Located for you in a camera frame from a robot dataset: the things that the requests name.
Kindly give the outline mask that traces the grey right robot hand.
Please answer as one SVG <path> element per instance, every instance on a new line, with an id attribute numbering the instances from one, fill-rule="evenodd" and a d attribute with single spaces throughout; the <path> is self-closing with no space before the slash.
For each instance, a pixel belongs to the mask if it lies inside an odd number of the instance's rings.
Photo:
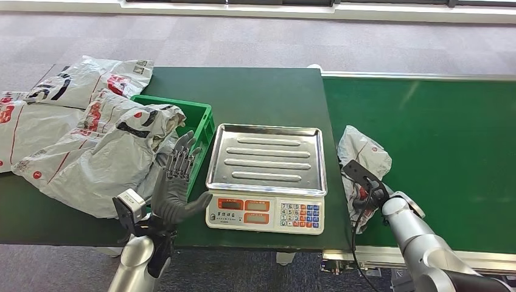
<path id="1" fill-rule="evenodd" d="M 389 198 L 389 192 L 382 183 L 369 182 L 365 186 L 355 184 L 357 195 L 352 200 L 355 210 L 376 210 Z"/>

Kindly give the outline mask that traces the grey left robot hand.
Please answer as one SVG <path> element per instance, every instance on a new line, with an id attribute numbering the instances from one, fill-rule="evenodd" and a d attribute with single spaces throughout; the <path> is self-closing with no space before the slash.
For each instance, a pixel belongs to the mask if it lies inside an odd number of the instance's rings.
<path id="1" fill-rule="evenodd" d="M 192 148 L 195 142 L 192 130 L 179 137 L 159 170 L 151 209 L 153 215 L 160 218 L 167 227 L 180 224 L 206 210 L 213 197 L 213 194 L 205 191 L 195 201 L 187 201 L 192 166 L 201 151 L 199 147 Z"/>

